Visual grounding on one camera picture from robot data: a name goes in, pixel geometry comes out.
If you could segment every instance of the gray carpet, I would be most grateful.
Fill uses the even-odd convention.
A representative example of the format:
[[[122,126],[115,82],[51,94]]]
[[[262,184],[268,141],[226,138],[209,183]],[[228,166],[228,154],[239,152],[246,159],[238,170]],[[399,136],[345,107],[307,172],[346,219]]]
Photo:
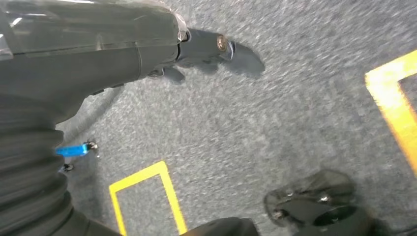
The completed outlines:
[[[417,181],[364,74],[417,50],[417,1],[168,0],[194,28],[257,52],[258,79],[220,66],[127,84],[89,97],[59,127],[66,144],[96,139],[100,158],[73,160],[74,203],[117,230],[108,186],[164,160],[188,229],[252,218],[263,236],[265,193],[321,167],[349,174],[371,211],[394,228],[417,222]],[[416,77],[401,82],[417,108]],[[129,235],[178,235],[162,183],[122,190]]]

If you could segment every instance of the yellow floor marking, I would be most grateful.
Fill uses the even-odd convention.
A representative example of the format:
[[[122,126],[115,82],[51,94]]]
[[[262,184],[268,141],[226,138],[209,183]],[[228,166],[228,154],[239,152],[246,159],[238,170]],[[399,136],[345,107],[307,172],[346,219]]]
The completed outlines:
[[[175,194],[174,186],[172,185],[172,181],[169,176],[168,167],[165,161],[160,161],[109,186],[110,196],[112,197],[113,207],[115,209],[116,220],[119,226],[120,234],[127,236],[116,193],[122,189],[130,187],[134,184],[137,184],[145,179],[148,179],[156,175],[161,176],[162,183],[168,196],[168,201],[171,205],[171,210],[174,214],[174,219],[175,223],[177,224],[179,234],[181,235],[187,232],[187,227],[185,225],[184,218],[179,208],[179,203]]]
[[[417,176],[417,115],[399,84],[414,74],[417,74],[417,51],[369,71],[365,82]]]

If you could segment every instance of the blue clip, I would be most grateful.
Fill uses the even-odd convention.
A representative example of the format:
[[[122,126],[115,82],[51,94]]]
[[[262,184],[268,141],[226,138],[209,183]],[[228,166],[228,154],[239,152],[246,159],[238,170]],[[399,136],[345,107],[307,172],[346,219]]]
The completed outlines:
[[[56,149],[58,155],[62,155],[64,158],[73,156],[84,156],[89,152],[87,144],[70,147],[59,147]]]

